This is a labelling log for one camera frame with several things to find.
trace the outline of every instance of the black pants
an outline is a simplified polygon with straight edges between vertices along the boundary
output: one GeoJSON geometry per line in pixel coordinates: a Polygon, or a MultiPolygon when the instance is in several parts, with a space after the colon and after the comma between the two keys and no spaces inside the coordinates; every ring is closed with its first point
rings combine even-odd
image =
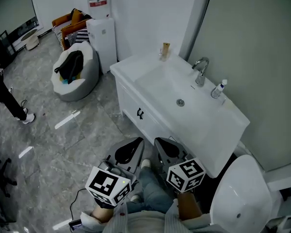
{"type": "Polygon", "coordinates": [[[21,121],[26,120],[26,113],[6,88],[2,76],[0,76],[0,102],[5,104],[14,117],[18,117],[21,121]]]}

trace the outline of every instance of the faucet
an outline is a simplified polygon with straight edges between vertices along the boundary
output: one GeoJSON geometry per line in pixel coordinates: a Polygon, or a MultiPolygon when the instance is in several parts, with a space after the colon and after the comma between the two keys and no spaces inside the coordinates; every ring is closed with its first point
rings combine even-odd
{"type": "Polygon", "coordinates": [[[203,87],[204,86],[204,83],[205,83],[205,72],[206,72],[206,69],[207,69],[208,64],[209,64],[209,59],[207,57],[203,57],[200,60],[196,61],[195,64],[192,66],[192,69],[195,69],[195,67],[197,67],[198,64],[200,64],[200,63],[202,63],[204,61],[205,61],[205,66],[204,66],[204,68],[202,70],[199,70],[199,74],[198,74],[197,78],[195,79],[195,82],[199,87],[203,87]]]}

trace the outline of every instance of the gray marble floor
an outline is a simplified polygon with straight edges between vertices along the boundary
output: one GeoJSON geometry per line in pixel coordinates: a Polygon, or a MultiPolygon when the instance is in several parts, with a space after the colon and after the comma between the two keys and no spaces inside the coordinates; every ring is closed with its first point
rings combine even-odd
{"type": "MultiPolygon", "coordinates": [[[[53,33],[40,39],[32,51],[22,50],[5,70],[4,82],[13,86],[13,95],[21,103],[27,100],[33,123],[23,125],[0,104],[0,159],[10,157],[12,164],[6,176],[17,186],[8,186],[11,198],[0,191],[5,213],[16,223],[12,231],[53,232],[52,227],[71,218],[69,206],[85,182],[93,166],[99,163],[109,147],[125,138],[141,135],[131,121],[119,112],[114,76],[100,77],[87,97],[77,102],[63,102],[52,91],[52,65],[61,48],[53,33]],[[81,113],[58,129],[54,126],[73,111],[81,113]],[[19,159],[28,146],[33,149],[19,159]]],[[[146,141],[143,158],[152,155],[146,141]]],[[[94,200],[81,191],[73,205],[73,216],[91,210],[94,200]]],[[[57,232],[69,232],[68,228],[57,232]]]]}

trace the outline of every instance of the white sneaker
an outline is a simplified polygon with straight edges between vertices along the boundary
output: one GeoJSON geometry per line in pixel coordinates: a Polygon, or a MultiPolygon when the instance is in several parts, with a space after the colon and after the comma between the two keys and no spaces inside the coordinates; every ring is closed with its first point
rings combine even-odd
{"type": "Polygon", "coordinates": [[[27,114],[28,113],[28,109],[27,108],[24,108],[24,112],[27,114]]]}
{"type": "Polygon", "coordinates": [[[27,124],[27,123],[33,122],[34,119],[35,119],[34,114],[27,114],[26,120],[22,121],[22,123],[27,124]]]}
{"type": "Polygon", "coordinates": [[[144,159],[141,163],[141,168],[144,168],[145,166],[151,168],[151,162],[148,159],[144,159]]]}
{"type": "Polygon", "coordinates": [[[134,195],[131,197],[130,199],[131,202],[135,202],[135,203],[140,203],[141,202],[141,197],[139,195],[134,195]]]}

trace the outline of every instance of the person's leg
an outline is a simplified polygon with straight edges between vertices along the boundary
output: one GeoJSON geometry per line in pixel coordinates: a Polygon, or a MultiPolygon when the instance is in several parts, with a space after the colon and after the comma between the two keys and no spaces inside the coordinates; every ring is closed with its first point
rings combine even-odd
{"type": "Polygon", "coordinates": [[[148,210],[148,208],[146,207],[146,203],[138,203],[138,202],[130,201],[130,202],[127,202],[126,205],[127,205],[128,214],[148,210]]]}
{"type": "Polygon", "coordinates": [[[0,79],[0,102],[4,103],[14,117],[18,117],[22,121],[26,120],[26,113],[6,88],[2,79],[0,79]]]}
{"type": "Polygon", "coordinates": [[[145,204],[150,206],[154,211],[166,213],[173,204],[173,200],[160,187],[151,168],[145,166],[141,169],[139,181],[143,188],[145,204]]]}

